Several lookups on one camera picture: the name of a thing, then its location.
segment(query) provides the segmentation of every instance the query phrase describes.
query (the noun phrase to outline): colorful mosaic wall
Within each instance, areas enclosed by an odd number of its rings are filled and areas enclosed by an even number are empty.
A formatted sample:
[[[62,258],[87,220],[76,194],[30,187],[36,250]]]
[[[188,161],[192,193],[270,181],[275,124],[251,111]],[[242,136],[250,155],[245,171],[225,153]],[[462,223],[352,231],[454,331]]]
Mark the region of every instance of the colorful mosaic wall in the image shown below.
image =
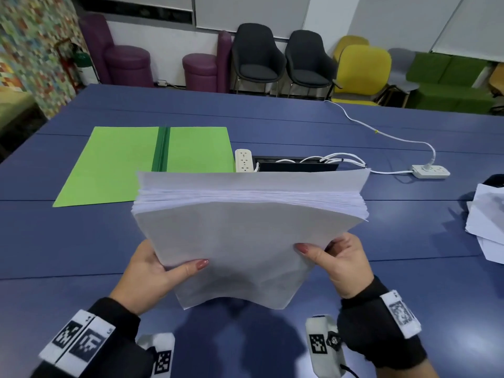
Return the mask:
[[[73,7],[70,0],[0,0],[0,82],[32,93],[47,117],[75,96],[54,50],[66,37],[85,48]]]

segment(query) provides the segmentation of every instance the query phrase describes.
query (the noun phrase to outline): green fire extinguisher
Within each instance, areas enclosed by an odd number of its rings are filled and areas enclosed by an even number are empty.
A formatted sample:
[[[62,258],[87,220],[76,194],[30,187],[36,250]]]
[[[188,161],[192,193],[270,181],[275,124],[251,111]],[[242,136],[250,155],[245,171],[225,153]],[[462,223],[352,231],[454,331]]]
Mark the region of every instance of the green fire extinguisher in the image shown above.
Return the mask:
[[[73,44],[72,46],[74,53],[73,62],[75,63],[77,71],[79,72],[82,83],[85,84],[85,86],[89,85],[90,83],[99,83],[89,54],[83,52],[82,48],[79,45]]]

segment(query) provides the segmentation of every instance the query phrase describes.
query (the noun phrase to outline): purple chair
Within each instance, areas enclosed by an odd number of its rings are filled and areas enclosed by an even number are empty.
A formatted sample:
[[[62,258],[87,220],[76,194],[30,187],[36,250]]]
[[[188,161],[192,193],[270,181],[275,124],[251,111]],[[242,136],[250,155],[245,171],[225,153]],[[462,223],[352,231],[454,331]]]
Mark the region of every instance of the purple chair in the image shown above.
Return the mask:
[[[211,93],[229,93],[229,56],[232,40],[229,32],[220,31],[217,56],[192,53],[182,58],[186,89]]]
[[[107,85],[154,87],[151,57],[135,46],[115,45],[103,15],[88,13],[79,26],[101,83]]]

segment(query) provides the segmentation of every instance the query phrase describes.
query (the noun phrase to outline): table top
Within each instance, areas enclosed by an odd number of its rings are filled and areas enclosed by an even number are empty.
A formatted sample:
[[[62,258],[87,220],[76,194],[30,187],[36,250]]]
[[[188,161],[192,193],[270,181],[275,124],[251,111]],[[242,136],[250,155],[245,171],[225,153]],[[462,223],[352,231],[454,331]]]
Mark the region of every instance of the table top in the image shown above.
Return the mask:
[[[463,201],[477,183],[503,172],[504,118],[344,108],[391,135],[429,141],[438,151],[436,163],[451,172],[446,180],[371,175],[362,190],[369,222],[353,232],[374,272],[400,291],[419,318],[422,342],[440,376],[499,376],[504,266],[486,261],[464,231]],[[281,157],[349,152],[378,171],[406,170],[431,158],[425,145],[376,135],[327,102],[86,88],[0,164],[0,366],[6,378],[27,376],[61,326],[111,291],[143,238],[131,202],[52,208],[96,125],[224,126],[234,150]],[[338,310],[334,288],[316,268],[282,311],[235,299],[183,311],[170,294],[143,316],[140,334],[175,333],[174,377],[314,376],[304,323],[315,314],[336,317]],[[359,376],[374,376],[362,356],[349,350],[345,356]]]

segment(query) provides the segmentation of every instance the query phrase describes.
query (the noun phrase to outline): white power strip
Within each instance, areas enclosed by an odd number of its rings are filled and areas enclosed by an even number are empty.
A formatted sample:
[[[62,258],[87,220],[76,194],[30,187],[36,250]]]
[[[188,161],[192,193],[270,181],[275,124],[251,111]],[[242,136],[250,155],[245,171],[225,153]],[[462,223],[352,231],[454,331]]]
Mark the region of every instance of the white power strip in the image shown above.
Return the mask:
[[[419,164],[414,164],[411,166],[411,171],[413,171],[413,176],[419,179],[446,179],[450,176],[450,171],[434,164],[428,170],[424,170]]]
[[[252,152],[246,149],[238,149],[234,152],[236,172],[254,172]]]

